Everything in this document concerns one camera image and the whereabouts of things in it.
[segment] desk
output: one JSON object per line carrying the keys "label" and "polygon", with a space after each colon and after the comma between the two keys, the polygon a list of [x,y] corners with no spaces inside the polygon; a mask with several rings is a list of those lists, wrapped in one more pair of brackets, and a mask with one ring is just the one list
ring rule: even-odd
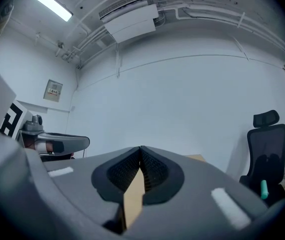
{"label": "desk", "polygon": [[[191,154],[186,155],[186,157],[206,162],[201,154]],[[143,172],[139,169],[127,191],[123,195],[123,206],[127,228],[130,227],[142,211],[144,193],[144,176]]]}

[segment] ceiling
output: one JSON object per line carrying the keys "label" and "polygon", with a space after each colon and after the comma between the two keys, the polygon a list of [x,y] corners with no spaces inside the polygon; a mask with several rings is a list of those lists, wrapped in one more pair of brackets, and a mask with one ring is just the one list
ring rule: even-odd
{"label": "ceiling", "polygon": [[[99,11],[117,0],[57,0],[65,5],[73,16],[65,22],[54,12],[37,0],[15,0],[14,10],[8,25],[24,35],[35,38],[40,35],[40,42],[53,50],[58,50],[57,42],[64,43],[64,49],[59,56],[63,59],[77,47],[92,31],[103,25],[99,19]],[[148,0],[150,4],[156,2],[183,1],[185,3],[206,3],[243,13],[253,20],[268,27],[275,34],[285,40],[285,13],[274,0]],[[109,35],[88,46],[80,55],[69,58],[69,62],[79,64],[97,52],[108,47],[115,41]]]}

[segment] chair headrest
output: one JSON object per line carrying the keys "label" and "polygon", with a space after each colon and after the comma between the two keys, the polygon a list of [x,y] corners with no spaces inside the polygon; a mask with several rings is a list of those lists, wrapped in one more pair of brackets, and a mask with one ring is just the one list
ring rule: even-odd
{"label": "chair headrest", "polygon": [[262,114],[253,115],[253,127],[267,127],[279,122],[279,114],[276,110],[270,110]]}

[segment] mesh backrest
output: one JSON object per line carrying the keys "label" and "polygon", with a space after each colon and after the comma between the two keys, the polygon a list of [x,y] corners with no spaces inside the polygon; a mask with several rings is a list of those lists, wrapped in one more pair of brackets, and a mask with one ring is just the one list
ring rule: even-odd
{"label": "mesh backrest", "polygon": [[277,124],[279,122],[279,114],[276,110],[270,110],[262,114],[255,114],[253,116],[253,127],[267,127]]}
{"label": "mesh backrest", "polygon": [[285,169],[285,125],[250,130],[247,140],[251,184],[260,184],[262,180],[268,184],[280,183]]}

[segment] fluorescent light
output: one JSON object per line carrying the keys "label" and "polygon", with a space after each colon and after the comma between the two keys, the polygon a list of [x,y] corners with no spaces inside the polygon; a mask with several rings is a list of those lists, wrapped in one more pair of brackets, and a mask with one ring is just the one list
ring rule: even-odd
{"label": "fluorescent light", "polygon": [[48,7],[52,10],[55,14],[60,16],[65,22],[67,22],[71,16],[73,16],[68,10],[66,10],[63,6],[61,6],[55,0],[38,0],[44,6]]}

